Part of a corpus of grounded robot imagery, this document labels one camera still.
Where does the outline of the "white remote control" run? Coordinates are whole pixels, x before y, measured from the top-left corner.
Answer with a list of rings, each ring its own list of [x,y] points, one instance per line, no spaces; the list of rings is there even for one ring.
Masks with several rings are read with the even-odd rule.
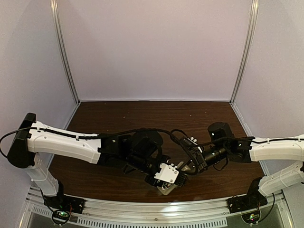
[[[177,169],[178,169],[179,171],[181,171],[182,165],[183,165],[183,164],[184,164],[184,162],[182,161],[182,162],[179,162],[178,165],[174,165],[173,163],[170,164],[170,165],[176,166]],[[157,189],[161,192],[162,195],[169,195],[176,187],[179,187],[179,186],[177,186],[177,185],[175,185],[175,184],[169,184],[169,183],[165,183],[165,182],[164,182],[164,183],[163,183],[163,186],[162,186],[162,187],[157,187]]]

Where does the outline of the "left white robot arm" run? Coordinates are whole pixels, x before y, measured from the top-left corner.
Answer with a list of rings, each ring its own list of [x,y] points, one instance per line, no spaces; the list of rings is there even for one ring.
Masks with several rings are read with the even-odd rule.
[[[51,153],[100,166],[120,165],[141,171],[146,182],[157,187],[172,185],[179,174],[169,157],[162,153],[163,139],[157,130],[140,129],[126,134],[81,134],[45,125],[28,113],[6,158],[13,166],[25,169],[28,176],[49,197],[58,211],[68,207],[63,187],[44,165],[40,154]]]

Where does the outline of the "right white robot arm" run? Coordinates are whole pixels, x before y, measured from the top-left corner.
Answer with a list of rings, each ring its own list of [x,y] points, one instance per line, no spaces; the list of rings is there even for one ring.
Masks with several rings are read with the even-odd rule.
[[[211,141],[199,144],[196,139],[183,137],[180,143],[191,154],[195,174],[226,159],[230,162],[251,163],[263,160],[292,160],[294,163],[269,176],[251,182],[243,204],[254,209],[262,198],[304,182],[304,137],[236,138],[228,123],[216,122],[208,127]]]

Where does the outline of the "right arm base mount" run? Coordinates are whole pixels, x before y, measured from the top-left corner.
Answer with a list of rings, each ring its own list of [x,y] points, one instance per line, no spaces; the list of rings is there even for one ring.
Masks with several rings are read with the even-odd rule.
[[[234,196],[226,200],[230,213],[242,212],[251,209],[257,209],[268,203],[266,197],[260,193],[246,194],[243,196]]]

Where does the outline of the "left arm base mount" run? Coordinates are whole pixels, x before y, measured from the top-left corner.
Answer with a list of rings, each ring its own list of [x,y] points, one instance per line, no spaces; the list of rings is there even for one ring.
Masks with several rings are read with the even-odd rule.
[[[85,200],[82,198],[71,197],[67,195],[47,197],[44,196],[44,204],[52,209],[70,211],[72,213],[82,214]]]

